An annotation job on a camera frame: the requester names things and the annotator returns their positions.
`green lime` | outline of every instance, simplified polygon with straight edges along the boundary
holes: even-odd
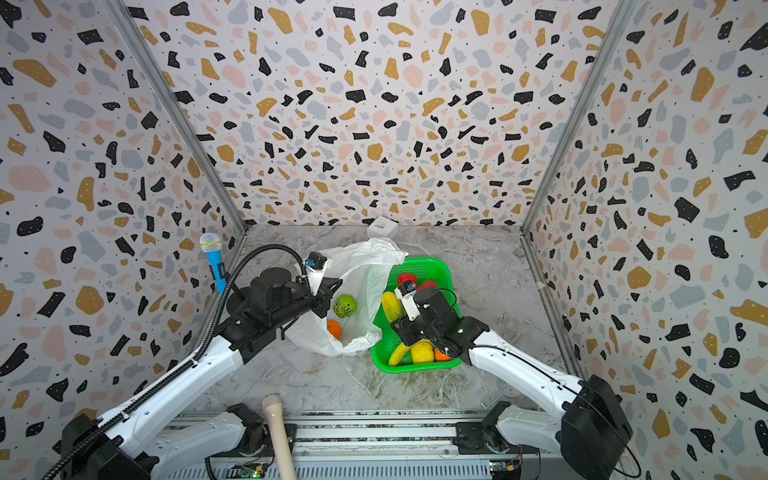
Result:
[[[342,295],[333,304],[333,312],[339,316],[339,318],[346,318],[351,316],[357,308],[357,302],[351,295]]]

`white plastic bag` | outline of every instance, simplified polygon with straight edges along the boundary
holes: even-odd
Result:
[[[326,356],[356,355],[381,340],[382,331],[373,325],[373,319],[379,311],[389,271],[393,265],[402,264],[408,254],[389,238],[372,238],[320,252],[332,260],[325,277],[344,282],[333,296],[325,319],[314,312],[305,313],[286,330],[286,336],[298,346]],[[342,295],[351,295],[357,308],[353,315],[340,319],[333,312],[333,305]],[[341,325],[340,341],[328,333],[327,320]]]

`side wall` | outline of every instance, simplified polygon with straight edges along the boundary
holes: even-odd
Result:
[[[0,477],[183,358],[219,204],[98,2],[2,2]]]
[[[247,221],[352,225],[521,221],[617,4],[127,3]]]
[[[768,478],[766,22],[760,2],[638,2],[535,213],[643,478]]]

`green basket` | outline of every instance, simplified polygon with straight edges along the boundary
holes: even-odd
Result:
[[[448,270],[448,266],[442,260],[422,257],[422,258],[406,258],[403,265],[395,265],[392,270],[389,271],[389,280],[386,284],[386,292],[394,292],[397,287],[397,277],[401,273],[412,273],[419,279],[419,285],[426,280],[434,280],[437,286],[440,288],[447,288],[453,291],[453,281],[451,280],[451,272]],[[450,302],[450,294],[445,298]],[[455,306],[456,313],[458,312],[458,301]],[[418,372],[420,370],[433,370],[433,369],[452,369],[459,365],[462,361],[460,359],[453,359],[449,362],[433,362],[422,363],[414,365],[411,359],[411,353],[406,353],[406,356],[402,358],[400,364],[397,366],[389,366],[389,357],[392,356],[392,352],[400,345],[400,337],[397,336],[392,327],[389,326],[389,321],[384,315],[384,309],[380,306],[379,312],[376,314],[376,318],[373,320],[373,324],[378,326],[382,330],[382,339],[377,342],[371,348],[371,359],[373,363],[379,368],[379,370],[387,373],[406,373],[406,372]]]

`gray marble surface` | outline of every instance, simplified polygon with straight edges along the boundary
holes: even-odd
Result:
[[[243,254],[265,243],[283,243],[305,256],[312,250],[367,240],[365,227],[257,226]],[[410,257],[445,261],[462,315],[487,323],[510,343],[564,370],[558,345],[522,253],[518,230],[508,227],[400,227],[394,241]],[[261,270],[282,266],[287,253],[266,252],[240,274],[247,286]],[[277,394],[287,410],[482,409],[506,384],[467,365],[450,370],[392,375],[376,368],[365,351],[327,357],[290,340],[273,342],[247,365],[220,380],[190,409],[222,410],[244,402],[257,411],[265,396]],[[531,407],[517,396],[514,402]]]

